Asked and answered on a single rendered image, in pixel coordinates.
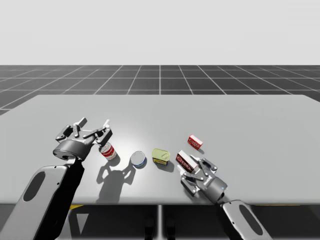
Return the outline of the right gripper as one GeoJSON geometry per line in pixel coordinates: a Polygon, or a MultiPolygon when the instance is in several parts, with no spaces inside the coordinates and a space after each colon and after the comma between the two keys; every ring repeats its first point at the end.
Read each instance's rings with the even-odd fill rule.
{"type": "Polygon", "coordinates": [[[208,177],[197,176],[187,172],[182,166],[178,166],[180,183],[191,196],[195,196],[198,191],[201,191],[211,203],[216,204],[224,196],[228,185],[219,177],[210,175],[215,174],[218,170],[218,167],[212,162],[206,158],[193,155],[190,155],[190,157],[197,162],[198,168],[208,177]]]}

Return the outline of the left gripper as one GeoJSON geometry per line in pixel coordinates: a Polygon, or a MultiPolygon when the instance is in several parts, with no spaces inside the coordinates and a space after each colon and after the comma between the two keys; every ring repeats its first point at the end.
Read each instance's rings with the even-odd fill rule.
{"type": "Polygon", "coordinates": [[[93,145],[98,145],[100,148],[104,147],[113,134],[109,125],[110,120],[107,119],[103,126],[98,129],[92,131],[81,130],[87,122],[87,119],[83,117],[78,122],[66,125],[55,137],[59,144],[53,150],[53,155],[65,161],[71,158],[84,161],[93,145]]]}

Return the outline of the red and white carton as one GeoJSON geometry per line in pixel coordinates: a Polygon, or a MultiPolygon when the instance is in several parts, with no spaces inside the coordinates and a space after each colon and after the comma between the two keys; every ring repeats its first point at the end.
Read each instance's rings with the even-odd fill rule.
{"type": "Polygon", "coordinates": [[[199,169],[199,165],[183,150],[180,150],[177,153],[175,159],[181,165],[181,167],[188,173],[194,174],[199,169]]]}

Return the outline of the red and white can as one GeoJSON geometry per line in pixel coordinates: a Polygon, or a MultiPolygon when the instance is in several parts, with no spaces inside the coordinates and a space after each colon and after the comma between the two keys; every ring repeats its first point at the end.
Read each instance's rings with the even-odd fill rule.
{"type": "Polygon", "coordinates": [[[99,152],[108,160],[111,161],[117,156],[114,147],[107,142],[104,146],[99,148],[99,152]]]}

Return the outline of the green and blue rectangular can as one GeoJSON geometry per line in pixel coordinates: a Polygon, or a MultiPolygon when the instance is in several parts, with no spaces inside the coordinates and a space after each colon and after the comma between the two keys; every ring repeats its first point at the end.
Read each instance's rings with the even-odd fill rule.
{"type": "Polygon", "coordinates": [[[152,161],[156,164],[166,166],[170,160],[170,152],[158,148],[152,150],[152,161]]]}

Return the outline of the blue flat can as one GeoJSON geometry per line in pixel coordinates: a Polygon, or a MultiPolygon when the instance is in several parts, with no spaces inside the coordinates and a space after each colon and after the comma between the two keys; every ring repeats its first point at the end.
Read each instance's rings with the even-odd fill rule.
{"type": "Polygon", "coordinates": [[[136,168],[143,168],[147,162],[147,158],[142,151],[136,151],[131,155],[130,162],[136,168]]]}

